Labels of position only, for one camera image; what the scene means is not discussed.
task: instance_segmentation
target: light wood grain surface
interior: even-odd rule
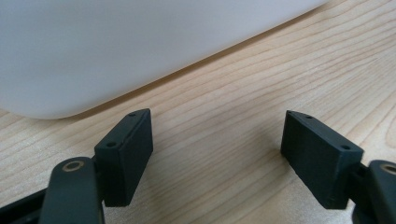
[[[0,110],[0,205],[48,185],[127,113],[150,108],[154,152],[107,223],[351,223],[280,156],[287,109],[396,161],[396,3],[331,0],[293,21],[68,119]]]

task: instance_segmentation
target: white object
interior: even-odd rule
[[[0,107],[83,112],[258,35],[327,0],[4,0]]]

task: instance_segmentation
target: white plastic casing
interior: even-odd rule
[[[325,2],[1,1],[0,107],[72,116]]]

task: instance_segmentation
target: wood grain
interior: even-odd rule
[[[92,156],[149,107],[154,153],[130,206],[107,223],[351,223],[326,211],[280,156],[287,109],[396,161],[396,3],[323,7],[68,119],[0,110],[0,205],[47,186],[58,162]]]

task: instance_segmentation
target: wooden table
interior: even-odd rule
[[[149,107],[154,152],[107,223],[350,223],[326,211],[279,153],[287,109],[396,161],[396,2],[330,3],[68,119],[0,111],[0,205],[47,186],[60,161],[92,156],[127,113]]]

